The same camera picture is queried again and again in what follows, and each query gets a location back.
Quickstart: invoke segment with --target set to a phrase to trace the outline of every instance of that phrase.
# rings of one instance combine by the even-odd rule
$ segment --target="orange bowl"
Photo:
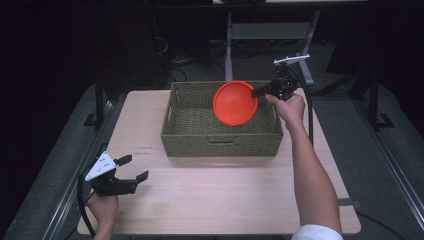
[[[228,126],[247,123],[258,108],[258,99],[252,96],[252,90],[250,84],[239,80],[222,85],[213,99],[215,116]]]

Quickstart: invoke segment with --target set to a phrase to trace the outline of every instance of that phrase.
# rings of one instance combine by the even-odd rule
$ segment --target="dark background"
[[[370,65],[424,136],[422,4],[373,3],[354,11],[322,11],[314,42],[337,44],[330,72],[349,74]],[[169,13],[158,27],[152,25],[154,15],[113,14],[104,4],[79,2],[97,9],[83,11],[73,1],[0,1],[0,237],[96,78],[109,98],[157,89],[167,80],[167,68],[156,54],[154,35],[201,61],[208,61],[209,39],[225,37],[219,14]]]

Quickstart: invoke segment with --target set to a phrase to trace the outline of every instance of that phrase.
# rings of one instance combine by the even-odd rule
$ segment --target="wicker basket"
[[[162,126],[168,157],[275,156],[283,138],[281,121],[271,104],[259,98],[253,118],[242,126],[221,123],[212,108],[225,82],[174,83]],[[261,87],[266,81],[249,81]]]

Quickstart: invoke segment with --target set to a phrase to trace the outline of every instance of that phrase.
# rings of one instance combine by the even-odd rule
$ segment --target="person's right hand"
[[[265,98],[275,106],[278,115],[286,122],[289,131],[297,125],[303,125],[305,111],[303,97],[293,94],[289,100],[283,101],[273,95],[265,94]]]

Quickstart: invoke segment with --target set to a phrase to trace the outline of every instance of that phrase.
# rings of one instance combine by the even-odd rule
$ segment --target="human arm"
[[[293,173],[300,224],[315,224],[341,233],[337,195],[303,125],[305,102],[299,95],[282,101],[265,95],[285,121],[292,139]]]
[[[87,206],[98,223],[94,239],[112,239],[119,210],[118,196],[99,196],[94,193],[87,201]]]

